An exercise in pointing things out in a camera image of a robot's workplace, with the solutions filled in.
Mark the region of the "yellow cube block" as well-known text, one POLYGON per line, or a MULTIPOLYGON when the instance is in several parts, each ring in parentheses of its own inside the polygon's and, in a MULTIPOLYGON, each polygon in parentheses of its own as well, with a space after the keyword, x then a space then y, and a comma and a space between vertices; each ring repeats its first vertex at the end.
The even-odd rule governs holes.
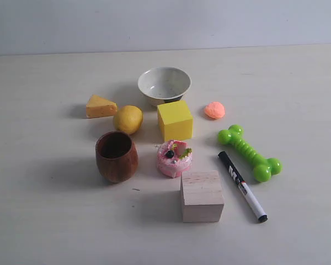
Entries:
POLYGON ((157 106, 158 126, 163 141, 187 140, 193 136, 193 116, 184 100, 157 106))

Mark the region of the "pink toy cake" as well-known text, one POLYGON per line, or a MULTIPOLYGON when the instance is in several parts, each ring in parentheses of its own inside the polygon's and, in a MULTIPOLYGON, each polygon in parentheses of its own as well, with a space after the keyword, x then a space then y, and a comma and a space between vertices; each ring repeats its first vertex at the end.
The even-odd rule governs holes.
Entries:
POLYGON ((161 173, 177 178, 188 171, 192 163, 192 149, 179 140, 169 140, 160 145, 157 150, 156 165, 161 173))

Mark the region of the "yellow lemon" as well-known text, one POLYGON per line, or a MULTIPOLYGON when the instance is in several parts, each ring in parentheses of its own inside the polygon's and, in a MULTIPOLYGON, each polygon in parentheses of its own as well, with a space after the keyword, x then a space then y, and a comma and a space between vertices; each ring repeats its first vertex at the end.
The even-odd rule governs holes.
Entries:
POLYGON ((120 108, 113 117, 113 125, 117 131, 134 134, 142 125, 143 112, 133 105, 120 108))

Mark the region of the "white speckled ceramic bowl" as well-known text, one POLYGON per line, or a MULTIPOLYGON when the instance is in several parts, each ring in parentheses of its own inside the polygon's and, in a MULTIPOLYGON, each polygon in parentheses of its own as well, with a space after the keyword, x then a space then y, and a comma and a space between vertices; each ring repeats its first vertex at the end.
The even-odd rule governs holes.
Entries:
POLYGON ((181 100, 191 86, 191 78, 175 67, 156 67, 144 72, 137 85, 149 104, 156 107, 181 100))

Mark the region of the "brown wooden cup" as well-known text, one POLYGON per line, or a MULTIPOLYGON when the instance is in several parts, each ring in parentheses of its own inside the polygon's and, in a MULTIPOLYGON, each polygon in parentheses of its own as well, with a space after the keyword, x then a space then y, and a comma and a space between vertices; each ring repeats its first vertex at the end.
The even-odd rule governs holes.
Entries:
POLYGON ((135 143, 122 131, 101 136, 95 145, 95 158, 100 174, 111 183, 130 179, 138 167, 135 143))

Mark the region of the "orange cheese wedge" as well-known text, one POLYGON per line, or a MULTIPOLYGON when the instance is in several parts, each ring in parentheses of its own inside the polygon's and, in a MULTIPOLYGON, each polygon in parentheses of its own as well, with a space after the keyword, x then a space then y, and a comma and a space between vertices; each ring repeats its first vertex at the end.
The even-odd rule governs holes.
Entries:
POLYGON ((117 110, 118 106, 115 102, 94 94, 86 104, 86 117, 102 118, 114 116, 117 110))

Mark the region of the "light wooden cube block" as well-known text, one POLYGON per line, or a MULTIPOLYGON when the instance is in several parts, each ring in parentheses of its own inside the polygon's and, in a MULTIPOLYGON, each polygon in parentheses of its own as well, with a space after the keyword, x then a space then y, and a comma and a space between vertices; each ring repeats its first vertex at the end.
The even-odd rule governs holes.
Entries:
POLYGON ((184 172, 180 181, 183 222, 218 222, 224 198, 219 173, 184 172))

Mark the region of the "black white marker pen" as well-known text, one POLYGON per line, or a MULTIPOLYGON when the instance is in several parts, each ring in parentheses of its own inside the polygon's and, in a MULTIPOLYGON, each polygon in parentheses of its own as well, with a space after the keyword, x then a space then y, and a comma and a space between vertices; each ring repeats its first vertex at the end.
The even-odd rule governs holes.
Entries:
POLYGON ((244 196, 246 202, 252 209, 255 217, 257 218, 259 223, 266 222, 268 220, 268 216, 260 203, 258 202, 257 198, 247 185, 246 181, 243 179, 241 174, 238 172, 236 167, 234 166, 233 162, 229 158, 228 154, 225 151, 221 151, 218 154, 220 161, 225 166, 230 178, 235 182, 238 189, 241 191, 242 195, 244 196))

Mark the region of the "green plastic bone toy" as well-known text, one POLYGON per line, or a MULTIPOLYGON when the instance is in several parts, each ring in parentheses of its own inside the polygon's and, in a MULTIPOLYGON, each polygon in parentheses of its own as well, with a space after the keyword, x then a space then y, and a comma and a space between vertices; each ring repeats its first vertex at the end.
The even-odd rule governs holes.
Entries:
POLYGON ((218 133, 222 145, 231 145, 251 165, 253 176, 258 182, 267 182, 273 175, 282 171, 282 163, 277 158, 265 158, 243 138, 243 128, 231 125, 218 133))

